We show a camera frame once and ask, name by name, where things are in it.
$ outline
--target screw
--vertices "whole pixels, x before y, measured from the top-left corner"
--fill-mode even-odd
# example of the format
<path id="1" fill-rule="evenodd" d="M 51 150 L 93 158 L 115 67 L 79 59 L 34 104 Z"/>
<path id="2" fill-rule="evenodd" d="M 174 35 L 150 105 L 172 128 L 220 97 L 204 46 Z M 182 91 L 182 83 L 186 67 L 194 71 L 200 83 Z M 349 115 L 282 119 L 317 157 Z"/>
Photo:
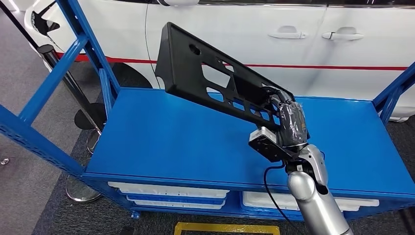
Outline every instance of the screw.
<path id="1" fill-rule="evenodd" d="M 2 164 L 2 165 L 6 165 L 7 163 L 9 163 L 8 158 L 5 158 L 5 159 L 3 159 L 3 161 L 0 162 L 0 164 Z"/>

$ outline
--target white storage tray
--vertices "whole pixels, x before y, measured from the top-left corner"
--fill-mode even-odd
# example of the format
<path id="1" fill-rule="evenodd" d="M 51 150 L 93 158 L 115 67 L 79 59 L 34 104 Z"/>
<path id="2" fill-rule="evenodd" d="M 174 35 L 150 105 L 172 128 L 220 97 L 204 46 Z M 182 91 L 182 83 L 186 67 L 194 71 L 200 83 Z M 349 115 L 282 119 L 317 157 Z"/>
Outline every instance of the white storage tray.
<path id="1" fill-rule="evenodd" d="M 278 206 L 284 210 L 299 211 L 295 198 L 290 194 L 272 193 Z M 272 208 L 275 209 L 275 205 L 271 201 L 268 193 L 266 192 L 247 192 L 244 191 L 242 195 L 242 203 L 246 207 L 260 207 L 260 208 Z M 379 200 L 375 199 L 362 199 L 362 198 L 334 198 L 339 205 L 341 211 L 356 212 L 361 206 L 364 207 L 377 207 Z"/>
<path id="2" fill-rule="evenodd" d="M 208 188 L 187 188 L 160 185 L 140 185 L 120 182 L 108 182 L 111 187 L 119 188 L 123 193 L 138 193 L 150 195 L 168 195 L 183 197 L 225 198 L 229 190 Z"/>
<path id="3" fill-rule="evenodd" d="M 127 200 L 134 202 L 139 206 L 156 206 L 156 207 L 181 207 L 181 208 L 199 208 L 199 209 L 213 209 L 219 210 L 225 204 L 225 200 L 221 205 L 212 204 L 196 204 L 196 203 L 182 203 L 182 202 L 163 202 L 163 201 L 146 201 L 133 200 L 127 196 Z"/>

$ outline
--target car door handle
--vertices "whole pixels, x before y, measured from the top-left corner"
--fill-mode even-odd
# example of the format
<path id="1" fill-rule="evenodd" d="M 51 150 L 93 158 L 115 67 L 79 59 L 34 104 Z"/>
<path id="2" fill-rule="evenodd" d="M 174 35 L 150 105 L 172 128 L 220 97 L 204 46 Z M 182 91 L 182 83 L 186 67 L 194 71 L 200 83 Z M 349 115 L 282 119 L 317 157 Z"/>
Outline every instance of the car door handle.
<path id="1" fill-rule="evenodd" d="M 199 0 L 157 0 L 163 6 L 194 6 Z"/>
<path id="2" fill-rule="evenodd" d="M 273 32 L 273 33 L 269 33 L 268 36 L 273 37 L 273 38 L 303 39 L 307 37 L 307 34 L 304 32 L 295 32 L 295 33 Z"/>
<path id="3" fill-rule="evenodd" d="M 326 32 L 322 34 L 322 37 L 329 40 L 358 40 L 363 38 L 363 34 L 353 33 L 353 34 L 342 34 L 336 32 Z"/>

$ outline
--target shelf rack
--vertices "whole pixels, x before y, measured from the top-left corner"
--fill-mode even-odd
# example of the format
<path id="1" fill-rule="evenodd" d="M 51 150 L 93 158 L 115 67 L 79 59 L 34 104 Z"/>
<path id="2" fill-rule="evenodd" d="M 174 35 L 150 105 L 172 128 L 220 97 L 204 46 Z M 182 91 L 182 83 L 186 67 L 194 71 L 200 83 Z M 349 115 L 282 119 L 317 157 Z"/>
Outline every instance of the shelf rack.
<path id="1" fill-rule="evenodd" d="M 121 87 L 77 0 L 56 0 L 76 41 L 18 116 L 0 105 L 0 133 L 138 217 L 140 211 L 281 219 L 277 211 L 247 211 L 241 191 L 265 191 L 271 163 L 247 145 L 255 126 L 166 94 Z M 86 168 L 31 127 L 84 49 L 99 74 L 108 121 Z M 415 185 L 385 125 L 399 96 L 415 83 L 415 63 L 373 101 L 298 97 L 312 138 L 326 155 L 334 196 L 378 199 L 378 207 L 346 211 L 355 219 L 415 205 Z M 271 191 L 288 192 L 286 174 L 269 175 Z M 108 182 L 227 189 L 220 210 L 137 206 Z M 299 211 L 287 212 L 302 220 Z"/>

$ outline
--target yellow floor marking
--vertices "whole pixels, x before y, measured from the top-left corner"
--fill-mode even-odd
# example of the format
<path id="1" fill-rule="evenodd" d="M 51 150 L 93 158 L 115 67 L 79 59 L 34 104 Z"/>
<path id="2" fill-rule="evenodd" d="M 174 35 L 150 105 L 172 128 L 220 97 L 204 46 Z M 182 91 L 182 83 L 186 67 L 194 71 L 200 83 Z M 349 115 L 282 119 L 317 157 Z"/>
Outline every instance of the yellow floor marking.
<path id="1" fill-rule="evenodd" d="M 245 224 L 202 224 L 178 222 L 174 228 L 174 235 L 181 235 L 182 231 L 225 232 L 225 233 L 251 233 L 279 235 L 277 226 L 245 225 Z"/>

